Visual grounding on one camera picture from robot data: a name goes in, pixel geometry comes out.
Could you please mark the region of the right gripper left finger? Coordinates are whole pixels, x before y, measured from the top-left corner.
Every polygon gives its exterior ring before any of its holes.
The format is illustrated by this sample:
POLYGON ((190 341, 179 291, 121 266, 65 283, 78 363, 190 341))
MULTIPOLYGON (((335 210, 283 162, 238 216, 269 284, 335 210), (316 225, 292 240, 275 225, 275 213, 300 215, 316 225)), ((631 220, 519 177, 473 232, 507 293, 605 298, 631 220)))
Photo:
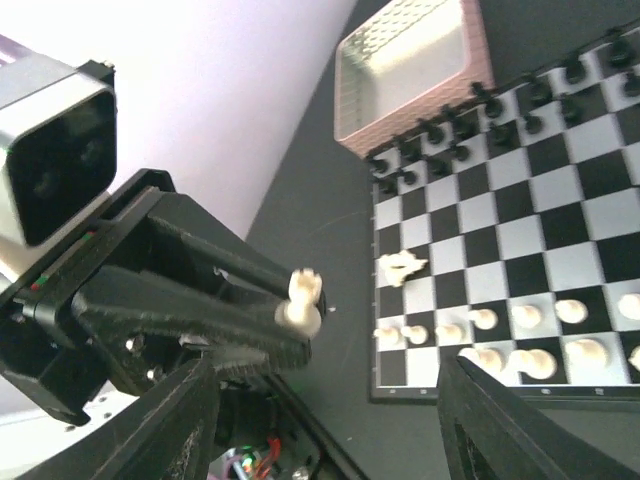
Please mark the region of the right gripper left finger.
POLYGON ((220 406, 211 363, 191 361, 22 479, 205 479, 220 406))

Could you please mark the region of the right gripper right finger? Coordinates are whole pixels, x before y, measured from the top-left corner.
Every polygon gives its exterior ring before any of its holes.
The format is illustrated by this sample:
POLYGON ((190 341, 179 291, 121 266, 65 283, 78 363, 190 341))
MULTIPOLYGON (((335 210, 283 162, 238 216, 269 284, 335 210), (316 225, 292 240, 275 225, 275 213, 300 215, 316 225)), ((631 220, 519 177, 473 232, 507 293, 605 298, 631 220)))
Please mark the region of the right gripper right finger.
POLYGON ((470 360, 441 362, 437 409, 453 479, 633 479, 470 360))

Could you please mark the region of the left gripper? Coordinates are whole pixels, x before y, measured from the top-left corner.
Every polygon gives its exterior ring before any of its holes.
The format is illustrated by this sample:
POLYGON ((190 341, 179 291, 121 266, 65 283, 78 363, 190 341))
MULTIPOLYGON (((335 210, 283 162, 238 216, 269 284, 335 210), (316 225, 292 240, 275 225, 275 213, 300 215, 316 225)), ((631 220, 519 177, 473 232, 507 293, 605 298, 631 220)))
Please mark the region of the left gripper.
POLYGON ((175 186, 142 169, 1 296, 1 373, 50 417, 86 425, 106 382, 141 396, 199 358, 221 373, 299 368, 303 335, 260 313, 197 292, 178 243, 148 215, 175 186))

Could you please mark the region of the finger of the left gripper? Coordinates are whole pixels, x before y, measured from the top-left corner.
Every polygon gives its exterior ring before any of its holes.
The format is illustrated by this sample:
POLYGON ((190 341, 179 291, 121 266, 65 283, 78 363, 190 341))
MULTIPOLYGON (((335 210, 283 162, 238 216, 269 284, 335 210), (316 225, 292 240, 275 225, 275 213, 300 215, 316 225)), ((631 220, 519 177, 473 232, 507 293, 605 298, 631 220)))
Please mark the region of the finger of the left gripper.
POLYGON ((198 265, 216 266, 277 297, 288 297, 291 271, 258 253, 191 197, 165 194, 147 218, 198 265))

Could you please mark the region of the white rook piece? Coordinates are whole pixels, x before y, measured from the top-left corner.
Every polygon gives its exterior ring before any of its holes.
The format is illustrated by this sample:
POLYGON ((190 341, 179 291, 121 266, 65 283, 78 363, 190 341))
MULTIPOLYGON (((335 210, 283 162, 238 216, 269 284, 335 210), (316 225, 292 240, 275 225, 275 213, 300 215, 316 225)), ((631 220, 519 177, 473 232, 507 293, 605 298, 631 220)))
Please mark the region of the white rook piece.
POLYGON ((322 278, 311 268, 292 272, 287 300, 274 313, 275 322, 285 328, 313 338, 320 330, 322 315, 318 307, 322 293, 322 278))

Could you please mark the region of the white knight piece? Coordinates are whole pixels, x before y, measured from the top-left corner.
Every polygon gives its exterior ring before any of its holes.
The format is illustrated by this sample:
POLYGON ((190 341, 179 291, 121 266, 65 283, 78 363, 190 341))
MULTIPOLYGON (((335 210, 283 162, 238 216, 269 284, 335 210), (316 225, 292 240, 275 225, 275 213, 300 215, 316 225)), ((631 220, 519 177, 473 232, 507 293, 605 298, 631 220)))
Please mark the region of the white knight piece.
POLYGON ((378 259, 388 284, 395 288, 403 286, 407 277, 424 269, 428 262, 428 259, 418 258, 409 250, 384 254, 378 259))

